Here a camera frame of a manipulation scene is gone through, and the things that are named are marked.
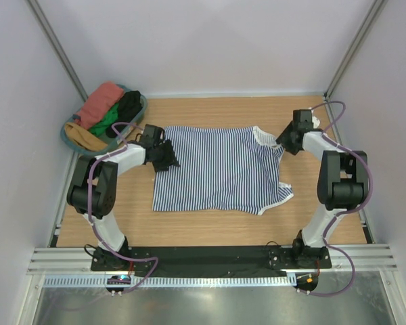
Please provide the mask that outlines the blue white striped tank top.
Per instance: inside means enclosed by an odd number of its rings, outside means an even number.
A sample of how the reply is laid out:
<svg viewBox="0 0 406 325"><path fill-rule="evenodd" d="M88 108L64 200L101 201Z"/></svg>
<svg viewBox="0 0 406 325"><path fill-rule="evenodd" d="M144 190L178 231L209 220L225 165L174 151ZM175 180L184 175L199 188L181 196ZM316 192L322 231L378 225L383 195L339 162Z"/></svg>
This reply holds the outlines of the blue white striped tank top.
<svg viewBox="0 0 406 325"><path fill-rule="evenodd" d="M178 166L156 173L152 208L157 212L241 211L262 215L291 198L280 179L284 149L257 126L165 129Z"/></svg>

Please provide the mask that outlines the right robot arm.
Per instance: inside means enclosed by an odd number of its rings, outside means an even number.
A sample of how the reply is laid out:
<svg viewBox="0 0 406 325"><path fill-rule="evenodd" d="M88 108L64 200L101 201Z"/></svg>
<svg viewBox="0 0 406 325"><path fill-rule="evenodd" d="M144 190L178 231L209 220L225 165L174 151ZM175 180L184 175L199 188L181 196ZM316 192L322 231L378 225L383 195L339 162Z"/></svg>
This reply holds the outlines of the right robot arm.
<svg viewBox="0 0 406 325"><path fill-rule="evenodd" d="M277 143L292 155L305 151L320 162L319 206L299 233L303 244L291 252L294 265L306 268L316 259L313 248L325 246L340 220L368 202L372 188L368 157L364 151L345 148L330 139L315 126L310 109L293 111L292 120L278 136Z"/></svg>

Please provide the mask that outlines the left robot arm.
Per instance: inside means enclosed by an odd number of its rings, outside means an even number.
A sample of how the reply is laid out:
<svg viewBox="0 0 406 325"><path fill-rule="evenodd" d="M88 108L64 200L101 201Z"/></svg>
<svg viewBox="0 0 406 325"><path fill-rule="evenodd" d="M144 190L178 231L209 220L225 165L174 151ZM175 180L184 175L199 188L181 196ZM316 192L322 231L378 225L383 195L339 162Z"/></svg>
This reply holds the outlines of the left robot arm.
<svg viewBox="0 0 406 325"><path fill-rule="evenodd" d="M156 172L178 167L171 140L165 130L146 125L134 140L120 136L123 146L99 156L81 156L77 160L67 193L67 203L85 217L98 240L108 252L106 262L116 271L130 262L126 236L120 231L113 213L118 177L148 163Z"/></svg>

